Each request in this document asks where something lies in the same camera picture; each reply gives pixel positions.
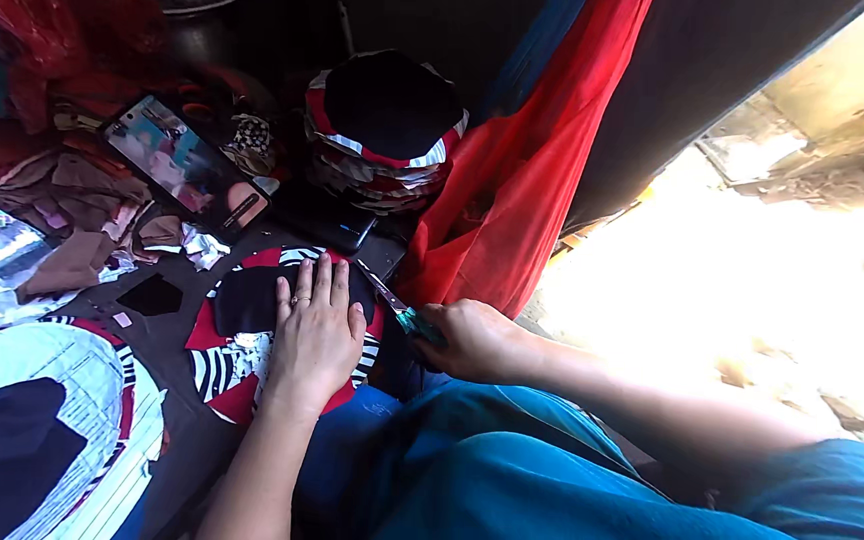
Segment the teal scissor handle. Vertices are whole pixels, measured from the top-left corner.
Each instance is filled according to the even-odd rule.
[[[412,307],[395,313],[395,320],[398,321],[399,325],[402,325],[402,329],[405,330],[406,335],[418,334],[428,339],[436,347],[449,347],[449,341],[442,335],[442,332],[426,321],[422,315],[416,313]]]

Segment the red and black fabric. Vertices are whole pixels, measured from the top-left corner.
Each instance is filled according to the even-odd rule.
[[[428,205],[469,123],[452,83],[397,51],[322,71],[305,103],[309,181],[378,215]]]
[[[303,259],[318,260],[329,253],[333,261],[345,260],[344,255],[321,247],[283,246],[258,251],[246,257],[230,272],[242,272],[257,267],[284,268],[297,266]],[[268,355],[275,339],[273,331],[255,334],[220,335],[216,326],[216,297],[228,275],[215,284],[198,310],[196,323],[185,343],[189,352],[193,380],[198,397],[225,421],[248,425],[252,422],[262,389],[265,386]],[[382,339],[384,306],[373,301],[366,314],[366,339],[362,356],[348,382],[329,400],[322,414],[352,399],[355,388],[362,384],[376,363]]]
[[[558,240],[650,0],[586,2],[531,97],[472,129],[396,283],[410,306],[472,298],[515,318]]]

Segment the scissor blade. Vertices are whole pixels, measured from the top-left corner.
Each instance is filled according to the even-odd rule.
[[[359,265],[359,268],[362,269],[362,272],[365,273],[366,278],[371,282],[373,286],[378,290],[379,294],[382,295],[382,298],[385,299],[386,302],[389,303],[389,306],[395,310],[396,313],[405,312],[409,309],[409,306],[402,303],[402,300],[396,297],[395,294],[392,294],[392,291],[389,290],[389,287],[385,286],[385,283],[382,282],[382,279],[379,279],[375,272],[373,272],[368,266],[366,266],[365,262],[362,262],[361,259],[356,258],[355,263]]]

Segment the forearm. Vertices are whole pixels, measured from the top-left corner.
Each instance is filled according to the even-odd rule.
[[[532,352],[538,361],[526,385],[582,406],[653,458],[684,470],[716,474],[840,436],[791,407],[737,387],[667,384],[538,337]]]
[[[198,539],[288,539],[292,492],[321,408],[266,388]]]

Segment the hand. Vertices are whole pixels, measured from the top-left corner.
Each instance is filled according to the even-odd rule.
[[[429,362],[450,376],[488,385],[527,385],[543,361],[543,339],[491,305],[462,299],[428,303],[421,316],[441,330],[448,347],[415,340]]]
[[[312,260],[306,258],[298,267],[295,304],[285,277],[276,281],[275,293],[278,324],[264,394],[296,400],[318,414],[362,357],[366,317],[358,301],[349,306],[349,264],[339,261],[333,281],[330,256],[320,255],[313,291]]]

